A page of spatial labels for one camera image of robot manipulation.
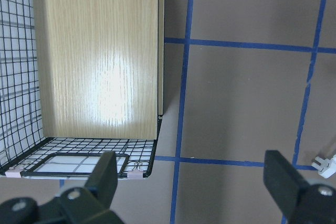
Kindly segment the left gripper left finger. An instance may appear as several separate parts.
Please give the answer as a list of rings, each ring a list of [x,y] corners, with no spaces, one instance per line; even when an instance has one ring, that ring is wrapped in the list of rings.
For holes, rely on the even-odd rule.
[[[89,211],[108,210],[117,189],[115,152],[103,153],[84,186],[85,205]]]

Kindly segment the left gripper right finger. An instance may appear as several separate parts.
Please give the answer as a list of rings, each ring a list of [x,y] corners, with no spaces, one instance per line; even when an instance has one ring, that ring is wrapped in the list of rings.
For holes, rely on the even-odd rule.
[[[263,181],[279,208],[295,208],[310,187],[304,177],[277,150],[265,151]]]

